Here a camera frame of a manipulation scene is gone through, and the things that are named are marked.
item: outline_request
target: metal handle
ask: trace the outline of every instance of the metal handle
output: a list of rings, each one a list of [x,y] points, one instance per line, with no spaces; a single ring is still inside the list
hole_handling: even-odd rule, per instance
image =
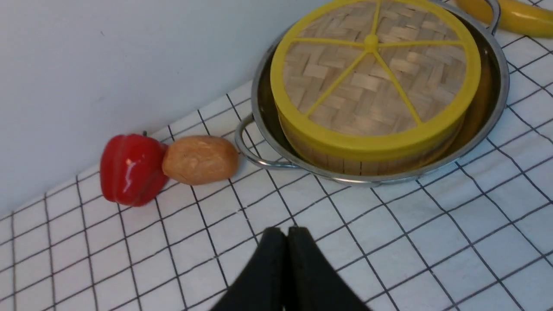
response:
[[[486,0],[486,2],[492,8],[493,14],[493,18],[488,26],[488,29],[490,33],[495,34],[495,31],[499,27],[499,19],[501,18],[501,6],[497,0]]]
[[[253,114],[250,113],[247,117],[245,117],[238,127],[236,128],[236,132],[234,133],[234,141],[236,142],[236,146],[242,152],[242,154],[248,159],[248,161],[252,162],[256,166],[263,168],[263,169],[293,169],[293,168],[300,168],[299,166],[292,164],[290,162],[276,162],[276,161],[269,161],[264,160],[256,156],[253,152],[249,150],[249,148],[246,146],[246,143],[244,142],[244,138],[242,137],[242,134],[246,130],[246,127],[253,122]]]

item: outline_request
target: red bell pepper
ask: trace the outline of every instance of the red bell pepper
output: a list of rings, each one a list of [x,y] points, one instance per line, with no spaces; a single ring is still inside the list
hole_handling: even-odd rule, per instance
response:
[[[128,206],[153,200],[169,179],[161,169],[167,147],[145,135],[110,139],[100,160],[100,184],[106,200]]]

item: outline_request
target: white grid tablecloth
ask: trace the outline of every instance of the white grid tablecloth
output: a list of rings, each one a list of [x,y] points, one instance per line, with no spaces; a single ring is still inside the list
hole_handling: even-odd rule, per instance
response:
[[[358,189],[243,161],[230,180],[171,181],[129,209],[101,196],[96,166],[0,220],[0,310],[208,310],[262,230],[293,225],[309,228],[376,311],[553,308],[553,40],[496,38],[509,61],[508,107],[482,144],[438,173]],[[154,137],[232,141],[250,87]],[[280,158],[256,125],[246,140]]]

